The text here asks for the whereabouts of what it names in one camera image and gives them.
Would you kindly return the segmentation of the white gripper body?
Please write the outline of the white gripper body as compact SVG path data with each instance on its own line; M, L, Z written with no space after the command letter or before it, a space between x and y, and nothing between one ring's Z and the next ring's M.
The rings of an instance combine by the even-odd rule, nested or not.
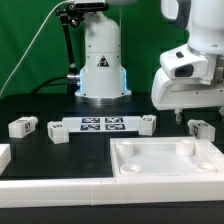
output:
M158 110L223 106L224 83L203 85L191 78L171 79L160 68L154 77L151 99Z

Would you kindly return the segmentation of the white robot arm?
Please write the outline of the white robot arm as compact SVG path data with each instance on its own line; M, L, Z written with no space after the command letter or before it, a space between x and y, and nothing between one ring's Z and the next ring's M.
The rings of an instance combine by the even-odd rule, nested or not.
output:
M78 96L101 103L130 93L121 66L120 27L104 15L137 0L74 0L84 14L85 64ZM224 105L224 0L161 0L161 12L186 30L186 44L160 55L151 99L158 110Z

